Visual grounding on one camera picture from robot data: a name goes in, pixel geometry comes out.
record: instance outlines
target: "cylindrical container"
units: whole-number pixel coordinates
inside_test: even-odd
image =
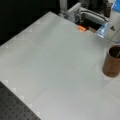
[[[103,73],[108,77],[116,77],[120,73],[120,46],[112,46],[107,52],[103,65]]]

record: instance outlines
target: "cable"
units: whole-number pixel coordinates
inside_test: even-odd
[[[102,19],[104,19],[106,22],[109,22],[108,20],[106,20],[105,19],[105,17],[103,17],[103,16],[101,16],[101,15],[98,15],[98,14],[96,14],[96,13],[94,13],[94,12],[91,12],[91,11],[85,11],[85,10],[82,10],[81,12],[86,12],[86,13],[91,13],[91,14],[94,14],[94,15],[96,15],[96,16],[98,16],[98,17],[100,17],[100,18],[102,18]]]

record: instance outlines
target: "black surface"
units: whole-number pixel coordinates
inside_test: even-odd
[[[48,11],[59,13],[59,0],[0,0],[0,45]]]
[[[104,9],[103,0],[90,0],[88,9],[95,12],[100,12]]]
[[[0,82],[0,120],[41,120]]]
[[[68,9],[75,5],[79,0],[68,0]]]

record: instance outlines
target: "cup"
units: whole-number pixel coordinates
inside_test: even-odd
[[[120,46],[112,46],[106,54],[103,73],[108,77],[116,77],[120,73]]]

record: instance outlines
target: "white tabletop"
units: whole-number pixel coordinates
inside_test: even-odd
[[[110,46],[49,12],[0,47],[0,80],[42,120],[119,120],[120,77],[102,73]]]

